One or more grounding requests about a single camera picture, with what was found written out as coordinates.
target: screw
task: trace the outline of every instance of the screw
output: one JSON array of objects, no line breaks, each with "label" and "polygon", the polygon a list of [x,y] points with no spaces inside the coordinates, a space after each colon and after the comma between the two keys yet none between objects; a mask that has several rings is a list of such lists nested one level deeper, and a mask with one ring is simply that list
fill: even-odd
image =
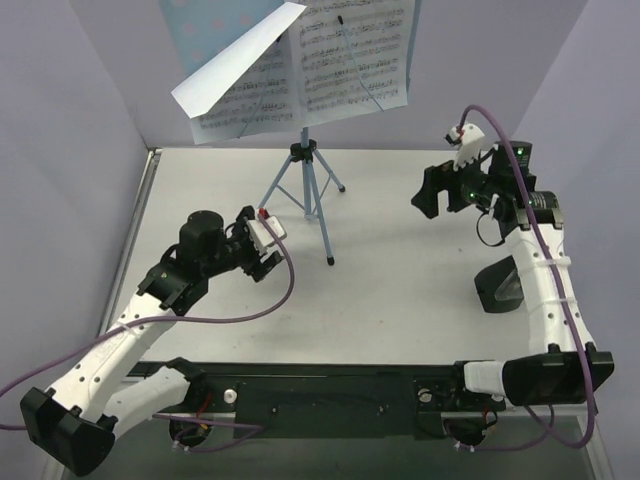
[{"label": "screw", "polygon": [[421,403],[429,403],[432,398],[433,395],[431,395],[428,388],[422,388],[418,391],[418,400],[420,400]]},{"label": "screw", "polygon": [[224,403],[228,403],[229,405],[231,405],[232,403],[236,402],[236,399],[238,398],[238,394],[236,393],[235,390],[230,388],[224,391],[222,398],[224,399]]}]

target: tripod leg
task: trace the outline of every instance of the tripod leg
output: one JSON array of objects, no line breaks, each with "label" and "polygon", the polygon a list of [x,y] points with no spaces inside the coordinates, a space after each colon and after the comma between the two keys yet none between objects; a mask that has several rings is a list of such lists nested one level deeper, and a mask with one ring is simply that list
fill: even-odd
[{"label": "tripod leg", "polygon": [[267,202],[269,201],[269,197],[271,197],[271,194],[273,193],[273,191],[278,187],[278,184],[280,183],[280,180],[282,180],[282,177],[284,176],[285,172],[287,171],[287,168],[289,168],[289,165],[291,164],[291,160],[292,159],[293,159],[293,157],[291,155],[289,155],[287,157],[287,159],[284,161],[284,164],[282,165],[282,168],[280,169],[280,171],[276,175],[276,178],[273,179],[273,182],[271,183],[271,186],[269,187],[269,190],[267,190],[266,195],[264,196],[262,201],[258,204],[258,208],[263,208],[267,204]]},{"label": "tripod leg", "polygon": [[315,217],[311,211],[311,179],[306,161],[302,162],[302,192],[304,195],[304,218],[311,220]]},{"label": "tripod leg", "polygon": [[303,168],[307,169],[307,175],[309,176],[309,183],[311,183],[311,189],[313,190],[313,196],[316,201],[316,209],[318,210],[318,220],[320,221],[320,231],[322,232],[322,239],[324,240],[324,248],[327,251],[327,263],[333,265],[335,260],[333,258],[333,252],[331,251],[331,242],[329,242],[329,234],[327,233],[327,224],[324,221],[324,212],[322,211],[322,203],[320,202],[320,192],[318,191],[318,182],[316,182],[316,174],[313,171],[312,162],[304,162]]},{"label": "tripod leg", "polygon": [[315,152],[313,152],[313,154],[316,156],[316,158],[318,159],[320,164],[327,171],[327,173],[329,174],[329,177],[331,177],[331,180],[333,180],[335,182],[335,184],[338,186],[338,190],[340,191],[340,193],[344,193],[344,191],[347,189],[347,187],[345,187],[342,184],[342,182],[340,182],[340,180],[338,179],[337,175],[335,173],[333,173],[333,170],[331,169],[331,166],[324,159],[324,157],[322,156],[320,151],[316,150]]}]

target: black clamp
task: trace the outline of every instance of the black clamp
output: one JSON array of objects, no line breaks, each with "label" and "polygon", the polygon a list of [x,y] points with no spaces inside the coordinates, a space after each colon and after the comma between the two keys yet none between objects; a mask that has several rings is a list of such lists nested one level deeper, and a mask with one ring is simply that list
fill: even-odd
[{"label": "black clamp", "polygon": [[208,394],[215,394],[215,385],[209,380],[207,372],[189,360],[177,357],[169,360],[165,366],[180,372],[191,384],[182,405],[196,411],[206,401]]},{"label": "black clamp", "polygon": [[313,162],[313,152],[318,148],[318,142],[315,140],[309,140],[309,146],[303,147],[301,143],[294,143],[291,145],[291,161],[299,162],[301,160]]},{"label": "black clamp", "polygon": [[451,135],[449,133],[447,133],[444,137],[444,139],[447,141],[447,143],[449,145],[451,145],[452,147],[457,147],[458,145],[460,145],[462,143],[462,135],[459,135],[458,138],[456,138],[455,140],[451,137]]}]

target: red component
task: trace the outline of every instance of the red component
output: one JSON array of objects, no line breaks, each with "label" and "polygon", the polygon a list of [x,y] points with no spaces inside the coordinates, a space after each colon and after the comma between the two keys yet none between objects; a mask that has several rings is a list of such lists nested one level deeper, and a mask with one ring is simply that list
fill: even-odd
[{"label": "red component", "polygon": [[204,404],[202,405],[202,407],[200,407],[200,410],[198,410],[198,412],[196,413],[197,418],[200,418],[200,415],[204,413],[207,407],[211,404],[212,399],[213,399],[213,395],[211,395],[211,392],[207,393],[207,398],[204,401]]}]

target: metal rod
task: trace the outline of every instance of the metal rod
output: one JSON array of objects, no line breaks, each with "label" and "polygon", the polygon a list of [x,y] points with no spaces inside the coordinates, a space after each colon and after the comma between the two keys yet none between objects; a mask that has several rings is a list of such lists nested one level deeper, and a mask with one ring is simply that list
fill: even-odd
[{"label": "metal rod", "polygon": [[[320,193],[320,200],[322,200],[322,197],[324,197],[324,192],[327,191],[327,187],[329,186],[329,182],[331,182],[331,177],[327,178],[327,181],[324,184],[324,187],[322,188],[322,192]],[[313,209],[313,215],[316,214],[317,208],[318,208],[318,206],[316,205],[316,207]]]},{"label": "metal rod", "polygon": [[274,178],[273,182],[271,182],[271,186],[269,187],[269,190],[267,190],[267,193],[265,194],[264,198],[258,204],[258,208],[263,208],[267,204],[267,202],[269,201],[269,197],[271,197],[271,194],[280,183],[280,180],[282,180],[282,177],[287,171],[287,168],[289,168],[289,165],[291,164],[292,159],[293,159],[293,155],[289,155],[287,159],[284,161],[284,164],[282,165],[282,168],[280,168],[280,171],[276,175],[276,178]]},{"label": "metal rod", "polygon": [[331,178],[331,180],[333,180],[335,182],[335,184],[338,186],[338,189],[341,192],[344,191],[344,185],[342,184],[342,182],[340,182],[340,180],[338,179],[338,176],[335,173],[333,173],[333,170],[329,166],[329,163],[324,159],[324,157],[322,156],[320,151],[316,150],[315,152],[313,152],[313,154],[316,156],[316,158],[318,159],[320,164],[327,171],[327,173],[329,174],[329,178]]},{"label": "metal rod", "polygon": [[280,185],[278,185],[278,190],[280,190],[282,193],[284,193],[287,197],[289,197],[289,200],[291,200],[293,203],[295,203],[296,205],[298,205],[302,210],[304,210],[304,205],[302,205],[298,199],[296,197],[294,197],[293,195],[291,195],[289,192],[287,192],[284,187],[281,187]]},{"label": "metal rod", "polygon": [[309,172],[306,168],[307,160],[302,161],[302,191],[304,194],[304,216],[310,217],[311,213],[311,184],[309,179]]},{"label": "metal rod", "polygon": [[327,233],[327,224],[324,220],[324,212],[322,211],[322,202],[320,201],[320,192],[318,192],[318,183],[316,182],[316,174],[313,171],[313,163],[305,162],[303,168],[309,170],[308,177],[311,181],[311,188],[313,189],[313,196],[316,200],[316,208],[318,209],[318,220],[320,221],[320,231],[322,232],[322,239],[324,240],[324,248],[327,252],[327,259],[333,262],[333,252],[331,251],[331,242],[329,241],[329,234]]},{"label": "metal rod", "polygon": [[300,146],[302,148],[309,146],[309,127],[304,127],[300,132]]}]

